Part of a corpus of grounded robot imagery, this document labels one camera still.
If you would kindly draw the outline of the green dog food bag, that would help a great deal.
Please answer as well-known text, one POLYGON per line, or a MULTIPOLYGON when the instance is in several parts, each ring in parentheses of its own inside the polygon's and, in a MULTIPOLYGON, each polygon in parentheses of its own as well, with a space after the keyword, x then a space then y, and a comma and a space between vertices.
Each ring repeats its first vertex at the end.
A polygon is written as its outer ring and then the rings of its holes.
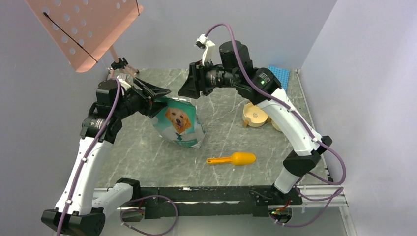
POLYGON ((196 107, 183 98, 161 97, 157 102, 167 105, 150 119, 160 136, 180 146, 199 149, 206 132, 198 119, 196 107))

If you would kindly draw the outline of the orange plastic scoop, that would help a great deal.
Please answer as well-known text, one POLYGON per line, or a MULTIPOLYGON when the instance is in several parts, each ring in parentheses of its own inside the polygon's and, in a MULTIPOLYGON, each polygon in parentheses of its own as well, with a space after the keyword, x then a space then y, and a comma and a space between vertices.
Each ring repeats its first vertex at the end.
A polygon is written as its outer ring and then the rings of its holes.
POLYGON ((207 164, 232 164, 235 166, 249 165, 256 161, 256 155, 249 152, 234 152, 228 157, 208 158, 207 164))

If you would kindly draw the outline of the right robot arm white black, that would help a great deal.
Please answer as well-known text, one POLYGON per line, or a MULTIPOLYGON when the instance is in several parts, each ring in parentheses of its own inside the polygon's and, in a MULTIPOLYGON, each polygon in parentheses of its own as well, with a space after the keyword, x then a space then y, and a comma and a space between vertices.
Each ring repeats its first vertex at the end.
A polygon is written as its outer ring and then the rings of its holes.
POLYGON ((222 63, 215 65, 211 61, 215 44, 209 39, 198 39, 195 44, 204 51, 202 59, 190 63, 188 78, 178 95, 197 99, 215 88, 235 88, 278 125, 293 147, 271 187, 272 200, 284 204, 295 183, 316 167, 325 147, 332 144, 331 137, 320 135, 305 121, 269 69, 253 66, 246 45, 240 41, 221 44, 222 63))

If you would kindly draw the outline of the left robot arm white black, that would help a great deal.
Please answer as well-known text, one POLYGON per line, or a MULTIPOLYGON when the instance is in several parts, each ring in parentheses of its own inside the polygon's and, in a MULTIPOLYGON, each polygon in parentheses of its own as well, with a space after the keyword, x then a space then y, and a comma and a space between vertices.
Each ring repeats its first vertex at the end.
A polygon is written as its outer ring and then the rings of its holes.
POLYGON ((97 199, 93 194, 123 119, 135 113, 156 116, 167 106, 160 98, 169 93, 167 88, 138 78, 132 85, 116 78, 98 85, 96 101, 82 123, 77 158, 68 183, 55 207, 42 214, 41 221, 46 226, 59 236, 97 236, 117 208, 125 203, 133 207, 140 202, 140 183, 129 178, 121 178, 97 199))

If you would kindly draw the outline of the cream pet bowl left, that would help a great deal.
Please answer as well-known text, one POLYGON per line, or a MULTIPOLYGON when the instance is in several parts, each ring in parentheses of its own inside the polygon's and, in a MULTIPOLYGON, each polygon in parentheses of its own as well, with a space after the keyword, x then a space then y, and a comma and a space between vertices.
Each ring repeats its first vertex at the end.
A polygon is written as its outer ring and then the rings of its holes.
POLYGON ((260 127, 264 125, 269 116, 258 106, 248 101, 242 112, 243 127, 260 127))

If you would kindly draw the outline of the cream pet bowl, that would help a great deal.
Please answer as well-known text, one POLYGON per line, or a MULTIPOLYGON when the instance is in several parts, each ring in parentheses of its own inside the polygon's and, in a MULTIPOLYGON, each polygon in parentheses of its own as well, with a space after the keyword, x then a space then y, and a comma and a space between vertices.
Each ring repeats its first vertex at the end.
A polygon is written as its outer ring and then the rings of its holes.
POLYGON ((269 116, 258 106, 248 101, 242 112, 243 127, 260 127, 264 125, 269 116))
POLYGON ((275 121, 273 121, 271 118, 269 118, 269 121, 277 131, 282 132, 281 128, 278 126, 277 123, 275 123, 275 121))

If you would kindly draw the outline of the cream pet bowl right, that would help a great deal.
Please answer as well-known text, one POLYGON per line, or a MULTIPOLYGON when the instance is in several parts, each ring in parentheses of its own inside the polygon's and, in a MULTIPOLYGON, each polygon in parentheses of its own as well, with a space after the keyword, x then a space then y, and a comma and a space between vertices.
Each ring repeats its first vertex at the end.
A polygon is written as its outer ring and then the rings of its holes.
POLYGON ((275 123, 275 121, 273 121, 271 118, 269 118, 269 121, 277 131, 282 132, 281 128, 278 126, 277 123, 275 123))

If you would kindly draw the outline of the blue perforated tray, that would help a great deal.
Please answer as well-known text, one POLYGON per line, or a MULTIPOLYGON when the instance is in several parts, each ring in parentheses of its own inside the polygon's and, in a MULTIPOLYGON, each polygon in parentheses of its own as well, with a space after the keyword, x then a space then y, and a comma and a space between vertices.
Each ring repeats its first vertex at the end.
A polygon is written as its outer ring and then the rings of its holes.
POLYGON ((290 70, 284 68, 278 68, 273 65, 269 65, 268 69, 275 75, 275 77, 280 81, 282 88, 287 91, 288 82, 290 78, 290 70))

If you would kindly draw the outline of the pink perforated music stand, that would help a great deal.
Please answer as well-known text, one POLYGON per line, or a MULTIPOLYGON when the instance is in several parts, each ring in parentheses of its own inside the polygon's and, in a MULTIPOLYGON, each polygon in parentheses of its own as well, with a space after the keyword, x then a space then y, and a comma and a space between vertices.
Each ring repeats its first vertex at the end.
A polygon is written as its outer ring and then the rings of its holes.
POLYGON ((48 34, 79 73, 90 70, 143 12, 136 0, 26 0, 48 34))

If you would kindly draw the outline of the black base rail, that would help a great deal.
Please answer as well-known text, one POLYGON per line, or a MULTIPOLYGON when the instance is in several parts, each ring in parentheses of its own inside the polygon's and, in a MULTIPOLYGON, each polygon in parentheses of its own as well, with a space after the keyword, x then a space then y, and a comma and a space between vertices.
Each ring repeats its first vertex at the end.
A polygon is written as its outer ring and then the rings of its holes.
POLYGON ((288 203, 302 204, 295 190, 284 199, 274 196, 268 185, 205 186, 205 187, 143 187, 146 199, 124 203, 122 208, 142 207, 145 219, 179 216, 252 215, 267 217, 269 210, 288 203))

